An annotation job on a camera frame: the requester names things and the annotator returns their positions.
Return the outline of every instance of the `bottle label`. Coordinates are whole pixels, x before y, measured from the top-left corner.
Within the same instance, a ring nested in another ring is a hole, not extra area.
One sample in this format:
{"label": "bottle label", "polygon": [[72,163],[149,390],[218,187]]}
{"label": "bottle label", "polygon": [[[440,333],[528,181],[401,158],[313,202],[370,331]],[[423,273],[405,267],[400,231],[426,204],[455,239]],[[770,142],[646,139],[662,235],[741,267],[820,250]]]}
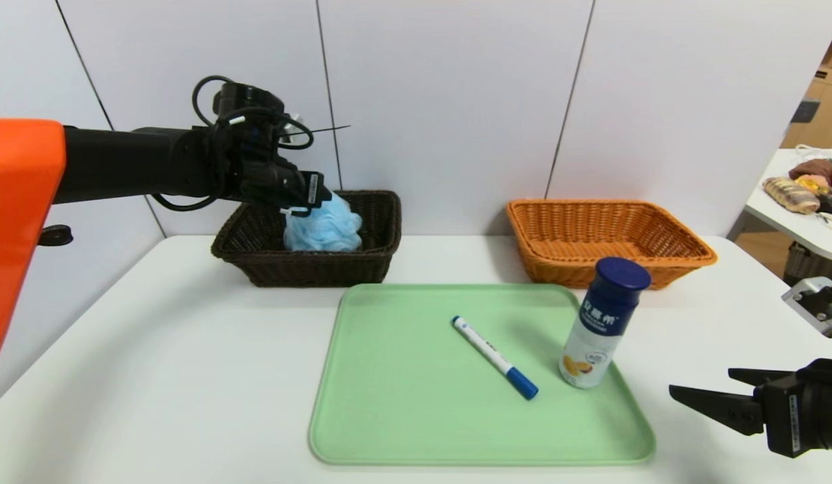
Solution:
{"label": "bottle label", "polygon": [[601,336],[575,319],[560,361],[560,373],[573,386],[589,389],[601,382],[622,336]]}
{"label": "bottle label", "polygon": [[582,321],[592,333],[601,336],[621,336],[625,334],[628,327],[628,319],[631,319],[631,307],[594,307],[587,295],[582,302],[578,321]]}

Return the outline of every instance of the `white marker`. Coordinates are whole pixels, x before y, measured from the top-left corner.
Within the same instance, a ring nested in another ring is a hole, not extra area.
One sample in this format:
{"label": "white marker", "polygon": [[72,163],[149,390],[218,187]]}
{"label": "white marker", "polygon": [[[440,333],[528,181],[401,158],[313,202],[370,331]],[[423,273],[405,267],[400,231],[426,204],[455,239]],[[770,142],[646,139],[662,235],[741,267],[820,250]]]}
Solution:
{"label": "white marker", "polygon": [[476,333],[474,329],[472,329],[471,325],[467,324],[467,321],[464,321],[461,316],[455,316],[452,319],[452,325],[467,338],[467,341],[472,343],[478,351],[487,358],[493,366],[499,370],[500,373],[505,375],[505,378],[511,382],[511,385],[523,395],[523,398],[532,399],[535,397],[535,394],[538,393],[538,387],[533,385],[526,376],[523,376],[517,368],[512,366],[507,359],[504,358],[501,354],[499,354],[498,350],[492,346],[492,344],[488,343],[481,337],[480,334]]}

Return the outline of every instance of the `blue marker cap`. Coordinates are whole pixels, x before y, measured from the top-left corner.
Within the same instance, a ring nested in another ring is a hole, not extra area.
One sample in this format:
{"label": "blue marker cap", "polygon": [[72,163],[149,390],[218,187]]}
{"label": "blue marker cap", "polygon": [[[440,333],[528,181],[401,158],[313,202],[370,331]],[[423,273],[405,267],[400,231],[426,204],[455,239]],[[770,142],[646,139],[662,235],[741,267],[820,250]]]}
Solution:
{"label": "blue marker cap", "polygon": [[508,373],[505,374],[505,377],[508,378],[508,381],[511,382],[511,385],[523,395],[523,398],[532,399],[535,397],[535,394],[538,393],[538,387],[533,385],[530,382],[529,378],[523,376],[523,373],[517,371],[517,368],[511,368]]}

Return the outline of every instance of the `floor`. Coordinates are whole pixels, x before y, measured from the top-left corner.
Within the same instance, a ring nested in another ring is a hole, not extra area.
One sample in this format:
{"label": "floor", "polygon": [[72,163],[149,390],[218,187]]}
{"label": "floor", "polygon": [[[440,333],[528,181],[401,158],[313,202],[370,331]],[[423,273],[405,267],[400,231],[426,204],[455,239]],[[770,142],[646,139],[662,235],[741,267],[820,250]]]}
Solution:
{"label": "floor", "polygon": [[763,264],[778,278],[784,276],[787,254],[793,239],[780,232],[745,232],[739,235],[736,244],[751,257]]}

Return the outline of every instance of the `orange wicker basket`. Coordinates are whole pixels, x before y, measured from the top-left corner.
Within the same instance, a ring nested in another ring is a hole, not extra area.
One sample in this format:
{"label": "orange wicker basket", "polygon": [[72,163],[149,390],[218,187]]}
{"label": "orange wicker basket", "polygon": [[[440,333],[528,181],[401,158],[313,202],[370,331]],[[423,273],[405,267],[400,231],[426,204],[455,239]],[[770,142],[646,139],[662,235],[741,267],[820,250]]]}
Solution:
{"label": "orange wicker basket", "polygon": [[634,200],[517,200],[508,203],[523,264],[534,282],[587,288],[602,257],[625,257],[652,274],[652,288],[718,256],[670,212]]}

